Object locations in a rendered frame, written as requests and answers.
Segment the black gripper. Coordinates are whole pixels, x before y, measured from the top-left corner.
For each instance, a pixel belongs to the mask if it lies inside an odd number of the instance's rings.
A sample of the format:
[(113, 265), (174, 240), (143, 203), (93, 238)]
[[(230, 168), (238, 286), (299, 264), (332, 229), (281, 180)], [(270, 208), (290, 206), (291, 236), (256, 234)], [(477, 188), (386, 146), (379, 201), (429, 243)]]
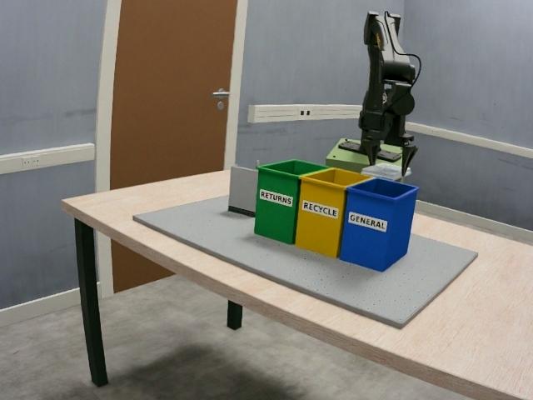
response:
[[(366, 139), (362, 140), (362, 143), (366, 150), (366, 154), (369, 158), (369, 163), (371, 167), (371, 166), (376, 165), (376, 157), (378, 153), (380, 140), (373, 139), (370, 136), (370, 132), (368, 132), (368, 135), (369, 136), (367, 136)], [(402, 177), (404, 177), (406, 175), (406, 171), (409, 167), (409, 164), (412, 158), (415, 156), (418, 150), (418, 147), (416, 145), (412, 145), (412, 144), (405, 145), (405, 143), (408, 143), (408, 141), (411, 141), (411, 142), (414, 141), (414, 135), (404, 133), (403, 136), (395, 136), (395, 135), (387, 134), (386, 139), (383, 141), (384, 141), (384, 144), (386, 145), (391, 145), (391, 146), (402, 148), (401, 175)], [(372, 150), (371, 150), (371, 147), (372, 147)], [(408, 161), (407, 161), (407, 158), (409, 158)]]

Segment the blue bin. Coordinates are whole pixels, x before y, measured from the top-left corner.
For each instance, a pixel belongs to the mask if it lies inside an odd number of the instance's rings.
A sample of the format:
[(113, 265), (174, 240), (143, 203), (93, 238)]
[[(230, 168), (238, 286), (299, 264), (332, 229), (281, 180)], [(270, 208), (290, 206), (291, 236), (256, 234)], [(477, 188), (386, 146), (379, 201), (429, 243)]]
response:
[(375, 177), (346, 190), (340, 260), (383, 273), (407, 254), (420, 188)]

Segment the green bin labelled returns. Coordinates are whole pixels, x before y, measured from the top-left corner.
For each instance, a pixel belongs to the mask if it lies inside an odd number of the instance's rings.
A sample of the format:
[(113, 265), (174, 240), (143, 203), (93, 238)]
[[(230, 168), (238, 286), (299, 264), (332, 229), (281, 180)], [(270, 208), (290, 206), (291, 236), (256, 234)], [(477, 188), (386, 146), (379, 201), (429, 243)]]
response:
[(295, 244), (301, 192), (299, 177), (331, 168), (295, 159), (256, 167), (258, 182), (254, 233), (282, 243)]

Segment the yellow open-top bin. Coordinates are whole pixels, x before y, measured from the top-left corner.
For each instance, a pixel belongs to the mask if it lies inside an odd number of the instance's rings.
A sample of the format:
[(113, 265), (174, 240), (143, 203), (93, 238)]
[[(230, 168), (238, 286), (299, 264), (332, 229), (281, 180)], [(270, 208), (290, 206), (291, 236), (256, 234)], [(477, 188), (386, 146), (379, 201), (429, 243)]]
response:
[(331, 258), (340, 257), (348, 195), (346, 188), (373, 178), (338, 168), (300, 176), (295, 247)]

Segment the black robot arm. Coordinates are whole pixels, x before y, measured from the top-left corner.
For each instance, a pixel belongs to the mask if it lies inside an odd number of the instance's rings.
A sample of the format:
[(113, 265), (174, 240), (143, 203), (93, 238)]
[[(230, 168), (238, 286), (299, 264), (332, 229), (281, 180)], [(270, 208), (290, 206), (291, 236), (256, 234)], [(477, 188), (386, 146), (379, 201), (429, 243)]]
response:
[[(394, 43), (397, 52), (407, 54), (398, 41), (400, 22), (401, 16), (398, 14), (390, 13), (389, 17), (385, 18), (378, 16), (378, 12), (368, 11), (367, 13), (364, 26), (364, 44), (368, 46), (369, 72), (366, 95), (358, 122), (358, 127), (361, 129), (361, 143), (345, 141), (338, 144), (340, 149), (367, 156), (362, 140), (369, 136), (368, 132), (373, 139), (377, 140), (385, 140), (387, 134), (399, 137), (404, 135), (405, 115), (410, 114), (415, 107), (411, 90), (390, 107), (389, 112), (385, 112), (383, 122), (380, 119), (384, 113), (382, 109), (387, 109), (401, 97), (416, 77), (415, 66), (410, 63), (409, 57), (399, 55), (393, 50), (392, 43)], [(392, 81), (384, 82), (383, 80)], [(393, 81), (399, 81), (399, 83)], [(383, 83), (391, 85), (391, 90), (385, 89)], [(361, 146), (359, 147), (359, 145)]]

